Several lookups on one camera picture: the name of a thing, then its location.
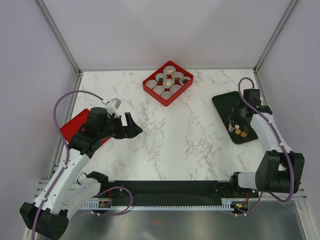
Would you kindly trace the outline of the metal tongs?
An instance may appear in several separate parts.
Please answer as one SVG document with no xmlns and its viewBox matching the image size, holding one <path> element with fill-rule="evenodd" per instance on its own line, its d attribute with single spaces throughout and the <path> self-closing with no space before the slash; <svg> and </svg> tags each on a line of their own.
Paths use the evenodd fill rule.
<svg viewBox="0 0 320 240">
<path fill-rule="evenodd" d="M 239 115 L 238 115 L 238 110 L 240 107 L 240 101 L 238 101 L 238 103 L 235 105 L 235 107 L 232 108 L 231 113 L 228 116 L 228 131 L 230 133 L 232 133 L 233 131 L 235 131 L 235 125 L 239 126 L 240 129 L 240 125 L 239 125 Z"/>
</svg>

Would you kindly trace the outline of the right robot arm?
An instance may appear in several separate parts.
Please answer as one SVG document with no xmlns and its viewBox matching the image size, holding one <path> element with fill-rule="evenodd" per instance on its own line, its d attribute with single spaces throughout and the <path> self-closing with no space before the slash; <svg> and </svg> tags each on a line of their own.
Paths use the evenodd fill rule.
<svg viewBox="0 0 320 240">
<path fill-rule="evenodd" d="M 228 117 L 229 127 L 234 132 L 246 128 L 253 130 L 260 140 L 264 156 L 255 172 L 234 172 L 228 191 L 237 198 L 247 189 L 293 195 L 299 189 L 305 158 L 284 141 L 268 106 L 254 108 L 252 110 L 239 100 Z"/>
</svg>

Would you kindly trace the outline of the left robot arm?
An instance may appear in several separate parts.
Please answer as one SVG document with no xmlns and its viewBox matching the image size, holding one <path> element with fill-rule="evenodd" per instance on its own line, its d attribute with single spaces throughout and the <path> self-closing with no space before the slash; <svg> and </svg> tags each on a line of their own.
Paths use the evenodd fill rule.
<svg viewBox="0 0 320 240">
<path fill-rule="evenodd" d="M 83 167 L 101 147 L 105 139 L 133 139 L 140 133 L 129 112 L 126 125 L 121 116 L 109 113 L 106 108 L 93 107 L 86 121 L 71 137 L 66 146 L 66 159 L 59 165 L 43 191 L 32 203 L 23 203 L 19 212 L 33 234 L 58 240 L 66 231 L 73 215 L 92 197 L 105 197 L 110 190 L 108 177 L 91 172 L 76 190 L 70 192 L 74 180 Z"/>
</svg>

